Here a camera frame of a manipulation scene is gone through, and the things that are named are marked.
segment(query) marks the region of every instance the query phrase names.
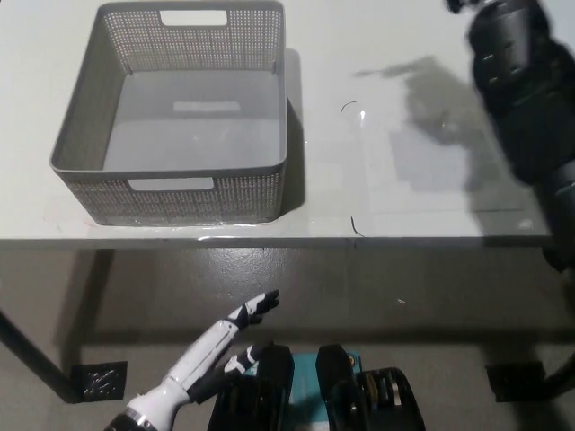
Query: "gray plastic basket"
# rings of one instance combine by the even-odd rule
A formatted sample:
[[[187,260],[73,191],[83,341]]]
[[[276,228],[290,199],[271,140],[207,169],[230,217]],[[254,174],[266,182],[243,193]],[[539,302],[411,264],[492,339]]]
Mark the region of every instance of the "gray plastic basket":
[[[98,224],[277,218],[284,51],[277,2],[102,6],[52,168]]]

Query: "metal table leg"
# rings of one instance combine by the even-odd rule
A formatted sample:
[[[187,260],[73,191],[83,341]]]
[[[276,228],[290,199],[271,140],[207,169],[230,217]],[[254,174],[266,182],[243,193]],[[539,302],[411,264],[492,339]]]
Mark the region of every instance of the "metal table leg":
[[[70,379],[0,311],[0,341],[35,373],[60,399],[77,403],[83,397]]]

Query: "gray floor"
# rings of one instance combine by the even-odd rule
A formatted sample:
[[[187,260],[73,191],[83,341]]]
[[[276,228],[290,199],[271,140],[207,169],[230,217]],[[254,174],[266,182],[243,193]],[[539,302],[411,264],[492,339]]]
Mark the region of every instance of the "gray floor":
[[[339,341],[365,368],[399,366],[429,430],[575,426],[575,392],[496,404],[483,369],[527,358],[551,369],[575,349],[575,287],[537,250],[0,252],[2,309],[64,367],[128,360],[127,398],[213,321],[274,288],[281,306],[242,342]],[[102,431],[123,405],[64,405],[0,348],[3,431]],[[175,431],[207,429],[211,408],[184,408]]]

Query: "white robotic arm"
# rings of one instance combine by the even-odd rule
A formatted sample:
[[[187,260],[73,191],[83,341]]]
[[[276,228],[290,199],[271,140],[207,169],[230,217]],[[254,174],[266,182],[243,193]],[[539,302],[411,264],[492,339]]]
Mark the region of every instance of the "white robotic arm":
[[[248,347],[225,365],[216,366],[235,335],[260,323],[263,314],[278,304],[279,291],[261,294],[216,322],[186,350],[160,385],[130,401],[105,431],[171,431],[182,405],[207,400],[260,358],[270,343]]]

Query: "basket handle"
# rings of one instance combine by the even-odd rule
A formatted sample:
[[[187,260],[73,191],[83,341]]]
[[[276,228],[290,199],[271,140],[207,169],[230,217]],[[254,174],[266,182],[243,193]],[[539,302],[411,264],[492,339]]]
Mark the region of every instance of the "basket handle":
[[[128,180],[134,191],[201,191],[215,187],[211,177]]]
[[[160,11],[160,21],[166,27],[224,27],[228,20],[225,10],[170,10]]]

